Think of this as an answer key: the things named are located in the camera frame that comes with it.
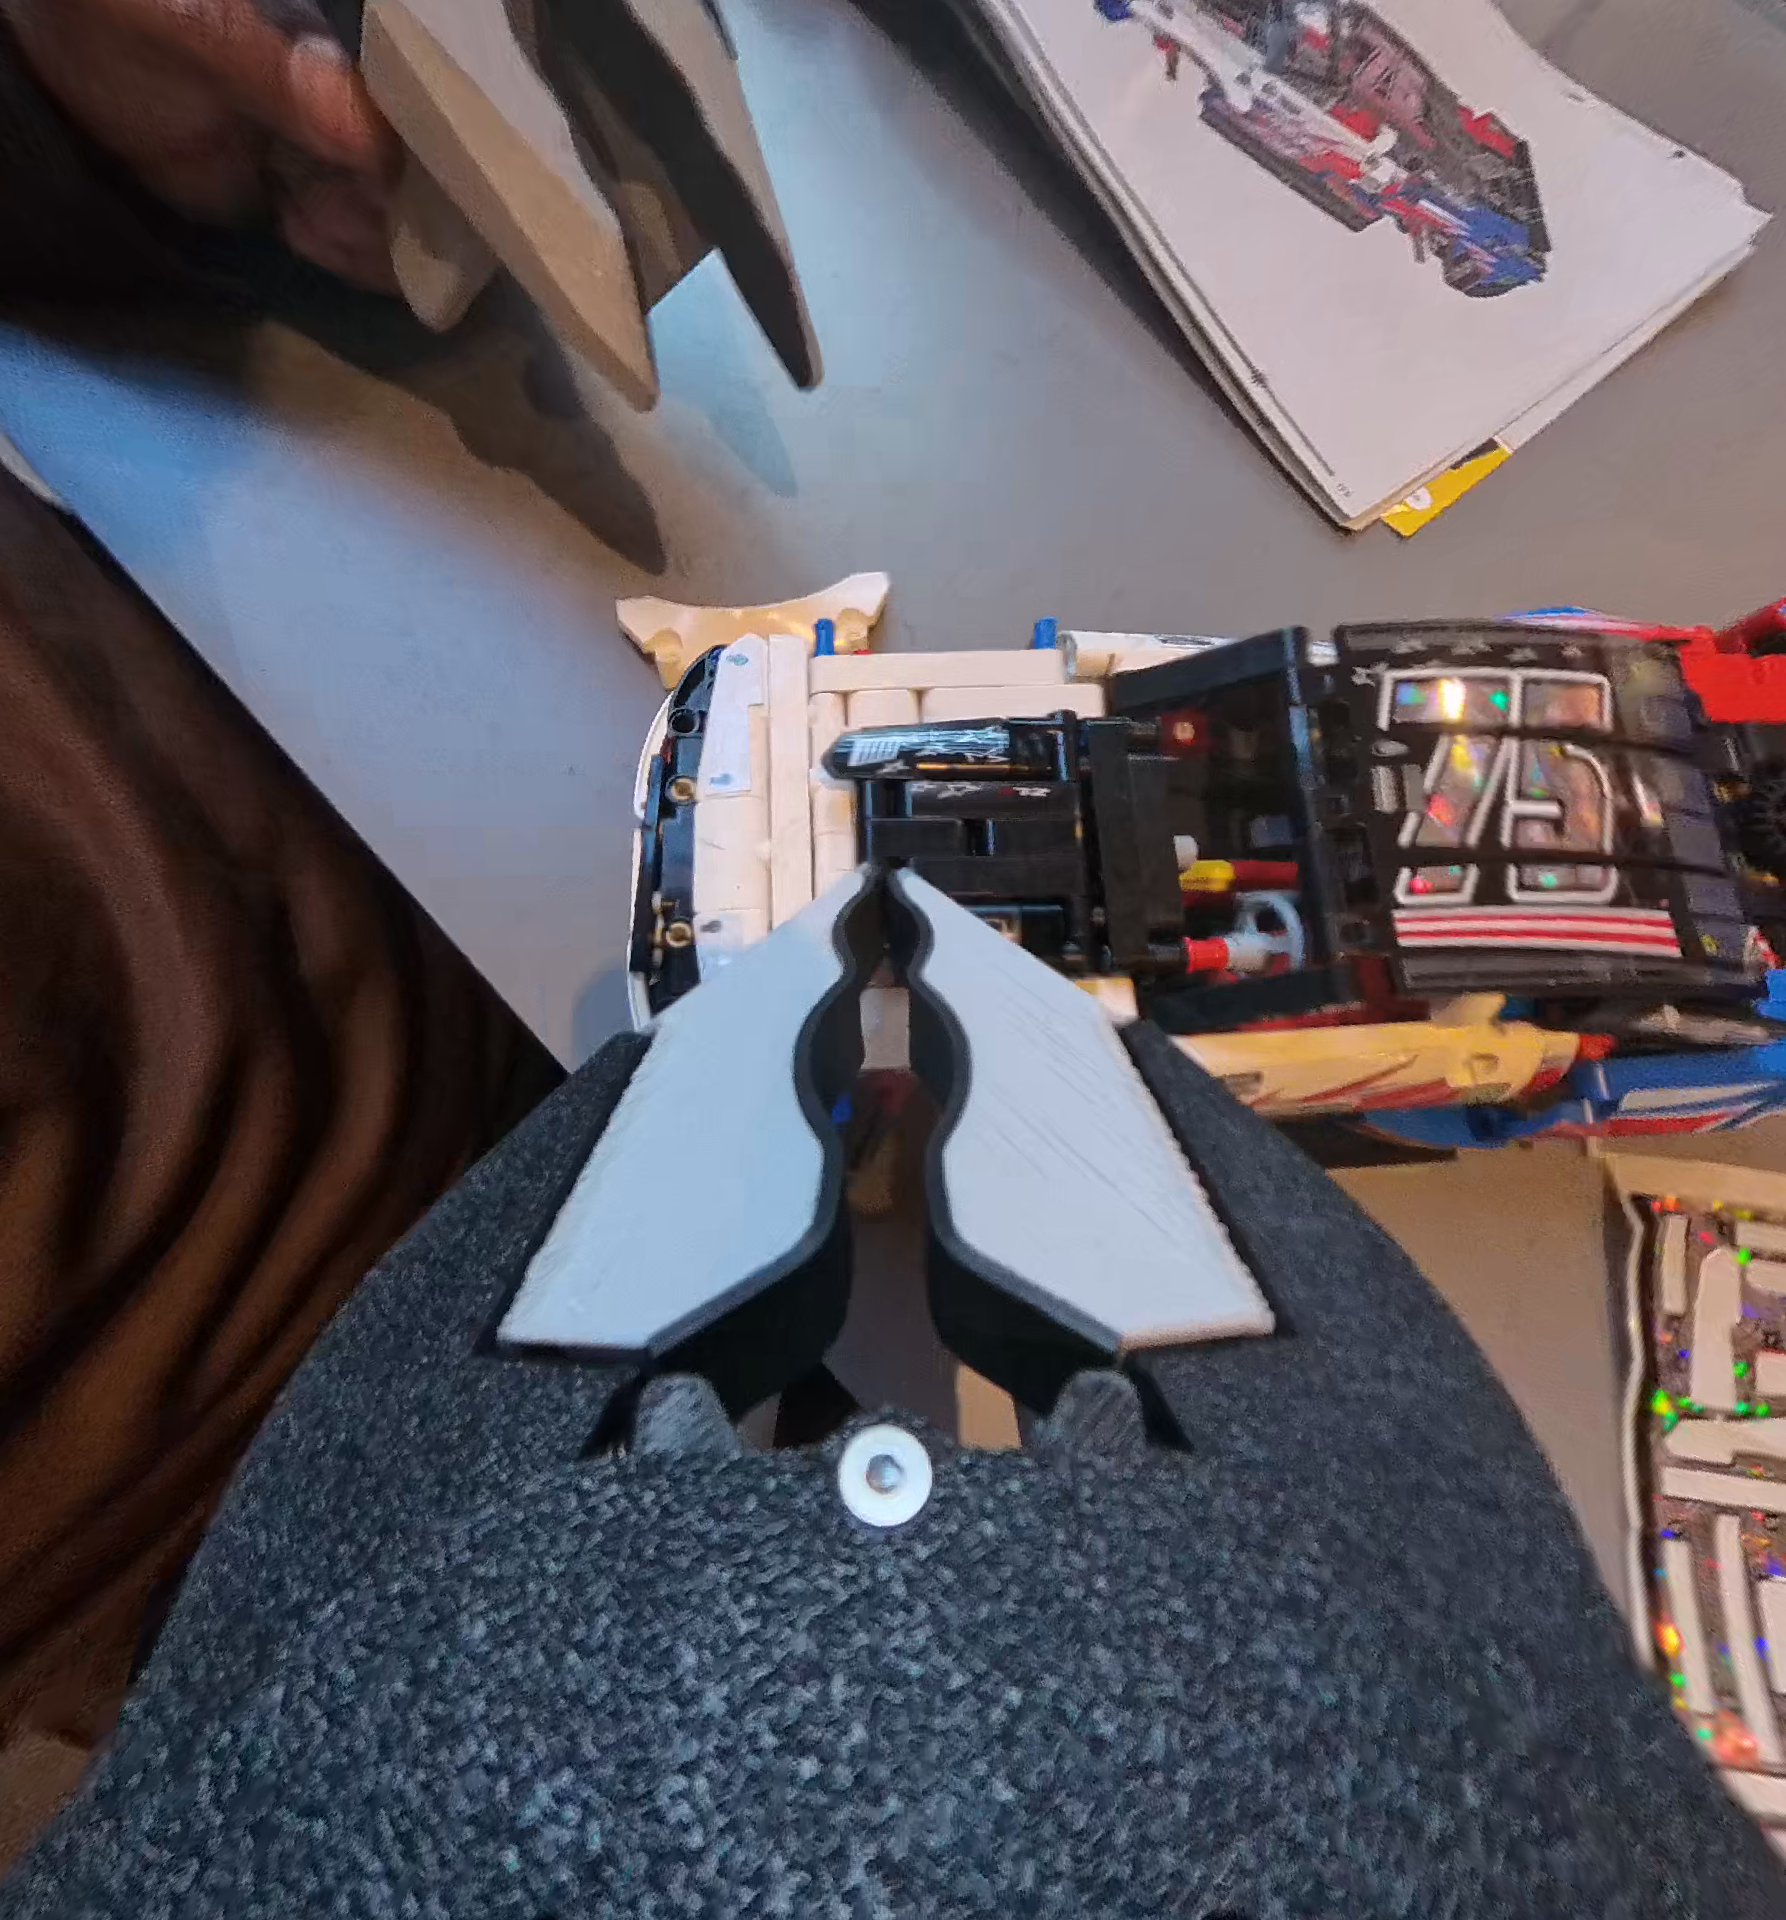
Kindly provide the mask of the person's left hand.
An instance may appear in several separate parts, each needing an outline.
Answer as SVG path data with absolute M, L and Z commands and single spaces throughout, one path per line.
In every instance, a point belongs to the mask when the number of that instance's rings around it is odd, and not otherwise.
M 151 195 L 205 226 L 271 226 L 312 269 L 399 295 L 400 142 L 318 5 L 15 2 L 38 84 Z

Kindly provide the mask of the yellow booklet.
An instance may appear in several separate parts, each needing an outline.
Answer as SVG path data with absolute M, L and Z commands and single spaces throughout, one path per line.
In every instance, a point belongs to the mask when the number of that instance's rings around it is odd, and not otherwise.
M 1435 518 L 1445 516 L 1456 502 L 1481 489 L 1489 476 L 1505 468 L 1511 459 L 1512 448 L 1498 439 L 1477 446 L 1401 496 L 1381 516 L 1381 525 L 1401 539 L 1418 537 Z

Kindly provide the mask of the toy brick race car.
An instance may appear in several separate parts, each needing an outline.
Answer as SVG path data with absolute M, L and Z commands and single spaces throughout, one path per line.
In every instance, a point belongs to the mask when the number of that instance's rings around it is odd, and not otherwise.
M 1723 626 L 743 636 L 634 793 L 646 1028 L 908 868 L 1332 1165 L 1786 1115 L 1786 595 Z

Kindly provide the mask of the white instruction booklet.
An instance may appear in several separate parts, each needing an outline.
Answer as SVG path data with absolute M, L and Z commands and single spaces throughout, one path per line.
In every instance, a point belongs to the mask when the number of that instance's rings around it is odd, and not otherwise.
M 1496 5 L 962 10 L 1342 528 L 1526 445 L 1770 224 L 1736 176 L 1564 75 Z

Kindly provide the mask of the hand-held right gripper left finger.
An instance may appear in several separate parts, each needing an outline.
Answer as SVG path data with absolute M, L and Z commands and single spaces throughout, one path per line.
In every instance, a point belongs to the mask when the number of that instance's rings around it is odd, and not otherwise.
M 507 1352 L 666 1363 L 842 1238 L 856 874 L 666 1012 L 496 1325 Z

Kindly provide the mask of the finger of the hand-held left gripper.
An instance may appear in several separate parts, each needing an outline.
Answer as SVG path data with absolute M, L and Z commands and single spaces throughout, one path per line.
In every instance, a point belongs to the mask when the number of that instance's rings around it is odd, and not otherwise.
M 361 79 L 400 138 L 390 218 L 458 208 L 557 344 L 645 415 L 661 399 L 648 324 L 618 218 L 544 79 L 534 7 L 364 5 Z
M 719 257 L 799 391 L 824 366 L 739 55 L 712 2 L 540 2 L 537 55 L 618 218 L 641 313 Z

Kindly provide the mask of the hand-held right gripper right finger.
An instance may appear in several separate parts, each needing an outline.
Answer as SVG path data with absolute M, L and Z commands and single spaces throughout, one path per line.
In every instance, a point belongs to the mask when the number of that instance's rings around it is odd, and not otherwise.
M 882 878 L 920 1157 L 924 1291 L 964 1438 L 1190 1455 L 1159 1380 L 1274 1308 L 1099 1001 L 911 870 Z

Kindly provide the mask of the holographic sticker sheet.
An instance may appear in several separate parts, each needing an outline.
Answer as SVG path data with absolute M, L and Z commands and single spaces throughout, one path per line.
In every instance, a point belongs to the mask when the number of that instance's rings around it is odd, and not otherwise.
M 1786 1861 L 1786 1175 L 1602 1162 L 1634 1643 Z

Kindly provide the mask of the grey desk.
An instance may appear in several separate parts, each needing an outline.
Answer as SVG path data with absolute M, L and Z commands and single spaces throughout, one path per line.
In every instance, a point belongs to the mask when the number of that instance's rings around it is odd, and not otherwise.
M 1511 5 L 1770 213 L 1753 258 L 1467 500 L 1340 535 L 1202 379 L 950 12 L 729 7 L 824 352 L 712 260 L 656 413 L 537 379 L 490 300 L 0 311 L 0 433 L 565 1069 L 627 1026 L 623 793 L 658 701 L 617 602 L 882 570 L 892 650 L 1786 592 L 1786 7 Z

